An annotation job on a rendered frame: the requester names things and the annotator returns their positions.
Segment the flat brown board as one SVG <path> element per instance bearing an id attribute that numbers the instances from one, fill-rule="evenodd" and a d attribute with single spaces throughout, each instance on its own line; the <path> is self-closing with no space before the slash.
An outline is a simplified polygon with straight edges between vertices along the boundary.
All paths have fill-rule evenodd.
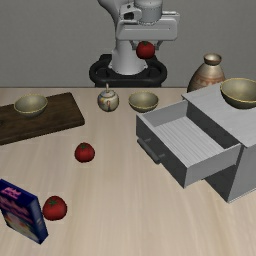
<path id="1" fill-rule="evenodd" d="M 44 112 L 28 118 L 18 114 L 14 105 L 0 107 L 0 145 L 5 145 L 85 124 L 70 92 L 49 96 Z"/>

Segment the grey open drawer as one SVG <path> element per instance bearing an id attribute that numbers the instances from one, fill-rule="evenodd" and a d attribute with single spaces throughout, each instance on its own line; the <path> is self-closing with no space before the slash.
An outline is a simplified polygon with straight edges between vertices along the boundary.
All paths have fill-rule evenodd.
<path id="1" fill-rule="evenodd" d="M 236 164 L 241 144 L 183 100 L 136 117 L 144 151 L 187 187 Z"/>

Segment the blue carton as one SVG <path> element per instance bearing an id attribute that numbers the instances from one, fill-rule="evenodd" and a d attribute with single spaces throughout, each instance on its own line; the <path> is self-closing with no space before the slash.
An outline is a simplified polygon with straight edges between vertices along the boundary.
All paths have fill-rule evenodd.
<path id="1" fill-rule="evenodd" d="M 38 198 L 0 179 L 0 211 L 6 225 L 41 244 L 48 236 Z"/>

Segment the grey cabinet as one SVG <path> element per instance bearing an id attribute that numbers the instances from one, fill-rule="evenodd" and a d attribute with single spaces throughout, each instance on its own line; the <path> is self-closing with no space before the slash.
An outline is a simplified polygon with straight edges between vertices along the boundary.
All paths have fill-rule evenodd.
<path id="1" fill-rule="evenodd" d="M 222 147 L 241 144 L 235 164 L 206 181 L 226 202 L 256 190 L 256 107 L 241 110 L 230 106 L 219 84 L 185 93 L 183 98 L 192 108 L 192 120 Z"/>

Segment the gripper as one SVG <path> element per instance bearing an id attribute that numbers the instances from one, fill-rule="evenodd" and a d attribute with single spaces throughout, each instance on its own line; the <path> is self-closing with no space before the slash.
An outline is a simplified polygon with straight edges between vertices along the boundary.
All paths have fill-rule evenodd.
<path id="1" fill-rule="evenodd" d="M 177 38 L 180 14 L 163 11 L 161 18 L 153 23 L 141 23 L 137 20 L 120 20 L 117 23 L 116 38 L 132 41 L 132 49 L 136 50 L 139 41 L 157 41 L 154 46 L 159 49 L 163 41 Z"/>

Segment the red tomato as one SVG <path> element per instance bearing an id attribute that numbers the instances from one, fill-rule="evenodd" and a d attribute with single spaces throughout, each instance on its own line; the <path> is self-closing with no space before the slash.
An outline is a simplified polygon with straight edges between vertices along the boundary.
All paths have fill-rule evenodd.
<path id="1" fill-rule="evenodd" d="M 83 142 L 75 149 L 74 156 L 80 163 L 90 162 L 95 157 L 95 150 L 89 143 Z"/>
<path id="2" fill-rule="evenodd" d="M 150 59 L 155 55 L 155 47 L 148 41 L 142 41 L 136 48 L 136 54 L 140 59 Z"/>
<path id="3" fill-rule="evenodd" d="M 61 197 L 51 196 L 46 200 L 42 213 L 49 221 L 61 220 L 67 214 L 67 204 Z"/>

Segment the white patterned teapot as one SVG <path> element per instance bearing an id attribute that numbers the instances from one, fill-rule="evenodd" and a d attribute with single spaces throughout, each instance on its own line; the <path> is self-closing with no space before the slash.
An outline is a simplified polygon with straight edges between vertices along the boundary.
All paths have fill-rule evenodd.
<path id="1" fill-rule="evenodd" d="M 113 112 L 119 106 L 118 94 L 106 84 L 106 87 L 97 97 L 97 103 L 101 110 L 105 112 Z"/>

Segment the beige bowl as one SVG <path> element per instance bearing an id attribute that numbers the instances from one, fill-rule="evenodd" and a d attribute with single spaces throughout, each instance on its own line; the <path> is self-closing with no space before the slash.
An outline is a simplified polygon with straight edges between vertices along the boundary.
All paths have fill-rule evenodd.
<path id="1" fill-rule="evenodd" d="M 133 110 L 145 113 L 158 106 L 159 98 L 150 91 L 137 91 L 129 96 L 128 103 Z"/>
<path id="2" fill-rule="evenodd" d="M 246 78 L 227 79 L 220 85 L 223 99 L 237 109 L 256 107 L 256 81 Z"/>
<path id="3" fill-rule="evenodd" d="M 48 100 L 40 94 L 28 94 L 20 97 L 14 103 L 14 110 L 25 117 L 36 117 L 44 112 Z"/>

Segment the brown patterned vase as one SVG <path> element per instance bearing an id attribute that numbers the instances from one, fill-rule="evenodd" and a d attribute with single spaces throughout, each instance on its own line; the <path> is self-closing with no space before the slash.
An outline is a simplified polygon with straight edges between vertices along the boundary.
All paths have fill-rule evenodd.
<path id="1" fill-rule="evenodd" d="M 217 53 L 205 54 L 204 63 L 193 74 L 187 91 L 191 92 L 223 82 L 225 75 L 220 65 L 221 61 L 222 57 Z"/>

